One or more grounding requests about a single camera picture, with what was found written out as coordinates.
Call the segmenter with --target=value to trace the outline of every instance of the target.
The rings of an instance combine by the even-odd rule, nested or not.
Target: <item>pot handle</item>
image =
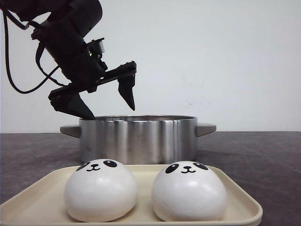
[[[79,138],[80,137],[80,127],[79,125],[67,125],[61,126],[60,132],[71,137]]]
[[[198,123],[197,137],[213,133],[214,131],[216,131],[216,125],[211,123]]]

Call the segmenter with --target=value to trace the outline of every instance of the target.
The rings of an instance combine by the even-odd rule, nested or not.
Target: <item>panda eye patch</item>
[[[79,170],[81,170],[82,168],[86,167],[86,166],[87,166],[87,165],[89,165],[89,164],[90,164],[90,162],[89,162],[89,161],[88,161],[88,162],[86,162],[86,163],[85,163],[85,164],[83,164],[82,166],[78,167],[76,171],[79,171]]]
[[[103,163],[108,167],[117,167],[117,163],[114,161],[106,160]]]
[[[199,167],[200,169],[202,170],[208,170],[208,167],[201,164],[201,163],[198,163],[198,162],[194,162],[193,165],[195,165],[196,167]]]
[[[179,164],[172,164],[171,166],[167,167],[165,173],[172,173],[179,167]]]

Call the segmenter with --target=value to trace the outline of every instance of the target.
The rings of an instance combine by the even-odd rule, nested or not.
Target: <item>pot rim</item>
[[[135,118],[135,120],[123,120],[118,118]],[[94,120],[80,119],[80,121],[118,121],[118,122],[130,122],[130,121],[186,121],[196,119],[195,116],[187,115],[168,115],[168,114],[144,114],[144,115],[105,115],[97,116]]]

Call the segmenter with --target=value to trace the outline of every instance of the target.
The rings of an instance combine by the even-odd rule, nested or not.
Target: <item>panda mouth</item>
[[[186,172],[181,171],[181,173],[194,173],[194,172],[196,172],[196,171],[195,170],[194,171],[190,171],[189,169],[187,169]]]
[[[100,168],[95,169],[95,167],[93,167],[92,169],[88,169],[87,171],[88,171],[88,172],[91,172],[91,171],[93,171],[93,170],[95,170],[95,171],[96,171],[96,170],[100,170]]]

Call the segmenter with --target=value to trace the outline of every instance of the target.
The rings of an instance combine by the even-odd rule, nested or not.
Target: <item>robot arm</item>
[[[39,68],[40,57],[46,49],[64,76],[71,81],[67,86],[50,92],[48,98],[56,111],[94,119],[79,93],[85,90],[88,93],[95,92],[97,86],[116,79],[119,93],[130,108],[135,109],[132,87],[135,85],[136,63],[132,61],[106,72],[107,65],[101,60],[104,38],[84,42],[84,36],[102,18],[102,7],[98,0],[1,0],[0,5],[4,17],[11,18],[10,10],[21,21],[35,24],[32,39],[40,41],[36,53]],[[51,14],[43,23],[32,21],[46,12]]]

